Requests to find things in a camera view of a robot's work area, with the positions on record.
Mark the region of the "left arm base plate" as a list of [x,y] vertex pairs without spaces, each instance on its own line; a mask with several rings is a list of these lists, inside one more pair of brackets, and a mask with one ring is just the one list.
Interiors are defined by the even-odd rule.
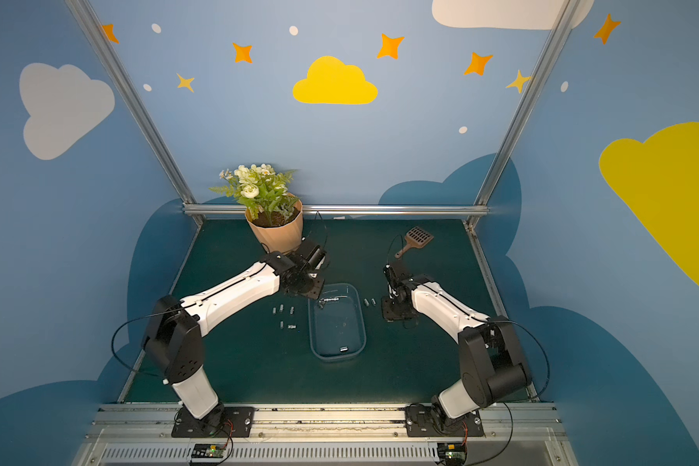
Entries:
[[196,419],[186,407],[174,418],[173,438],[248,438],[256,409],[250,406],[217,405],[203,419]]

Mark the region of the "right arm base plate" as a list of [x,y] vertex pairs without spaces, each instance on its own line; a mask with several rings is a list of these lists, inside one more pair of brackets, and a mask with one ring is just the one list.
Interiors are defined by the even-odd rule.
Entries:
[[475,410],[462,417],[448,417],[438,405],[414,403],[404,409],[409,437],[483,437],[483,421]]

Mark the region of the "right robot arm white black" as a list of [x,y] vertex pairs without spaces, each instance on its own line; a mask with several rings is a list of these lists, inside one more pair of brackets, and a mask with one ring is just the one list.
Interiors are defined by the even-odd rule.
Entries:
[[389,322],[427,316],[457,343],[460,378],[433,399],[440,423],[457,421],[532,383],[515,325],[473,310],[436,282],[390,285],[382,310]]

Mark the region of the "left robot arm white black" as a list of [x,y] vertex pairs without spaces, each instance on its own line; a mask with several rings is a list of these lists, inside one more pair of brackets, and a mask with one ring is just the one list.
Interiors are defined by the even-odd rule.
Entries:
[[204,338],[237,312],[280,290],[318,297],[322,266],[322,259],[300,262],[270,254],[210,289],[182,299],[167,295],[155,303],[141,346],[178,395],[183,419],[215,427],[215,416],[223,411],[204,369]]

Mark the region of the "clear plastic storage box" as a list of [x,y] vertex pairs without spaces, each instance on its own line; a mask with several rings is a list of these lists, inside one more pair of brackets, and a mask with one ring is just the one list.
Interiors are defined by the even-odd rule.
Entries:
[[[321,298],[342,296],[339,301],[320,306]],[[367,335],[361,299],[349,283],[325,285],[318,300],[309,300],[308,323],[310,347],[322,362],[334,363],[360,355],[366,347]],[[341,347],[349,348],[340,353]]]

